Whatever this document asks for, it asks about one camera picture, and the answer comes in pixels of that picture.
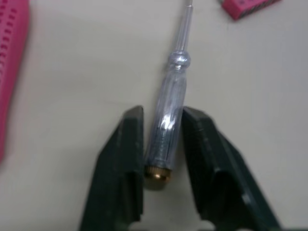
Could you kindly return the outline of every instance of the black clamp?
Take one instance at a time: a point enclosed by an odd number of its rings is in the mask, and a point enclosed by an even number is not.
[[[217,231],[282,231],[240,153],[201,111],[185,107],[182,130],[195,205]],[[80,231],[128,231],[143,208],[143,109],[124,113],[100,153]]]

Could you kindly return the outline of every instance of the white table surface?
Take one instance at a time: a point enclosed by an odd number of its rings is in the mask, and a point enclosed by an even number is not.
[[[33,0],[0,167],[1,231],[76,231],[99,150],[122,113],[145,134],[181,15],[180,0]],[[242,151],[282,225],[308,227],[308,0],[233,22],[193,0],[185,104]],[[145,191],[133,230],[197,231],[180,153],[162,192]]]

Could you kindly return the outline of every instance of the clear plastic handle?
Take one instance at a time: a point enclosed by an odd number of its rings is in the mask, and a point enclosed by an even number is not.
[[[173,168],[186,91],[186,68],[190,65],[186,48],[192,11],[190,0],[185,6],[175,50],[169,56],[167,76],[159,95],[146,153],[148,167]]]

